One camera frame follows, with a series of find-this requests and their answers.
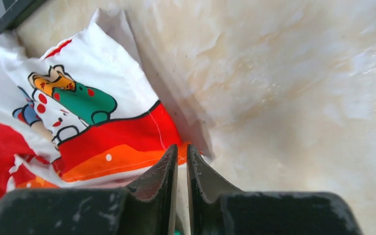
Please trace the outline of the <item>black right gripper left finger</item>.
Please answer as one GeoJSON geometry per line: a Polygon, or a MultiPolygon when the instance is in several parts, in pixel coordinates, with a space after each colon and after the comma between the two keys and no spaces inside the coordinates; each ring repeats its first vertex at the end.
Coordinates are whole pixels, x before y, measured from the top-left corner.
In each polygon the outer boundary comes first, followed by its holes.
{"type": "Polygon", "coordinates": [[[172,235],[178,148],[124,187],[17,189],[0,199],[0,235],[172,235]]]}

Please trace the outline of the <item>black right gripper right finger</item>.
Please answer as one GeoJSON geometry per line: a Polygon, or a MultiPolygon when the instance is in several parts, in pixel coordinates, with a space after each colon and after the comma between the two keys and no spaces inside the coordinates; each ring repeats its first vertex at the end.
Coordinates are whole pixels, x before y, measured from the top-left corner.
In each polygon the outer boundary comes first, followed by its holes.
{"type": "Polygon", "coordinates": [[[243,191],[187,147],[193,235],[360,235],[348,204],[330,192],[243,191]]]}

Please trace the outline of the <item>white colourful cartoon jacket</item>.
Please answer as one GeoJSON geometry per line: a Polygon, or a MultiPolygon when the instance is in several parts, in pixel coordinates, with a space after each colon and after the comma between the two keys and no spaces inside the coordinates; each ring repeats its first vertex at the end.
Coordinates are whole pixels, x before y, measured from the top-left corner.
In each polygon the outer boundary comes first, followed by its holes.
{"type": "Polygon", "coordinates": [[[29,58],[0,35],[0,199],[17,188],[93,187],[139,176],[188,141],[149,84],[122,10],[29,58]]]}

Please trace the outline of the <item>black grey checkerboard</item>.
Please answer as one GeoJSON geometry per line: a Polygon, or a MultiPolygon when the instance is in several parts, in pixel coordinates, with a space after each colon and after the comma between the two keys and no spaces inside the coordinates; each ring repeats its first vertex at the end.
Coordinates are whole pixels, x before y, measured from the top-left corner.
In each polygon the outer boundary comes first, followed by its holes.
{"type": "Polygon", "coordinates": [[[29,18],[46,0],[0,0],[0,35],[29,18]]]}

